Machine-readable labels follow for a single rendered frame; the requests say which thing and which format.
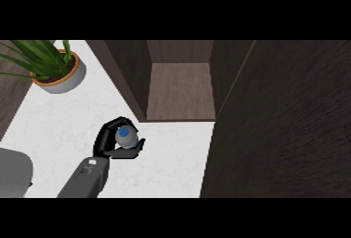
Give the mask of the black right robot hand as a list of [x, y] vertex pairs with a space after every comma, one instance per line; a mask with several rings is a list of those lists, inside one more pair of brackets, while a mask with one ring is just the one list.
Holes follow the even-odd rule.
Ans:
[[131, 126], [138, 133], [138, 129], [131, 123], [129, 119], [123, 116], [119, 116], [116, 119], [103, 124], [94, 144], [92, 144], [92, 156], [104, 157], [110, 159], [134, 159], [138, 156], [138, 152], [142, 150], [144, 139], [138, 139], [137, 145], [123, 149], [114, 140], [116, 130], [120, 126]]

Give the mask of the blue-capped water bottle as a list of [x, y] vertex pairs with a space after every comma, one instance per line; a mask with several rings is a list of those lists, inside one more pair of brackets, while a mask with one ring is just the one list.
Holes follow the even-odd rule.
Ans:
[[131, 126], [120, 126], [114, 134], [116, 144], [123, 148], [132, 148], [138, 143], [135, 129]]

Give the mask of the dark wooden cabinet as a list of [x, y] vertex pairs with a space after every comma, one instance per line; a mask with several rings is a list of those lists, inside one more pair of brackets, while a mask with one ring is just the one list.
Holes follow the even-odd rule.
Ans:
[[88, 40], [141, 122], [212, 122], [241, 72], [252, 40]]

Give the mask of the dark wooden cabinet door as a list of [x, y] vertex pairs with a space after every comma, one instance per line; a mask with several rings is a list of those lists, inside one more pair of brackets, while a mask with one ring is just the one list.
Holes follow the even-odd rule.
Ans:
[[200, 195], [351, 197], [351, 40], [255, 42], [213, 125]]

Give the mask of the potted green plant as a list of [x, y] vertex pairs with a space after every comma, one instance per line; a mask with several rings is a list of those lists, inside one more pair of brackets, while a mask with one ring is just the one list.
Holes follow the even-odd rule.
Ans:
[[1, 43], [17, 56], [0, 53], [0, 58], [23, 68], [29, 74], [2, 73], [27, 78], [50, 94], [67, 93], [83, 81], [86, 65], [63, 40], [58, 49], [50, 40], [10, 40], [11, 46]]

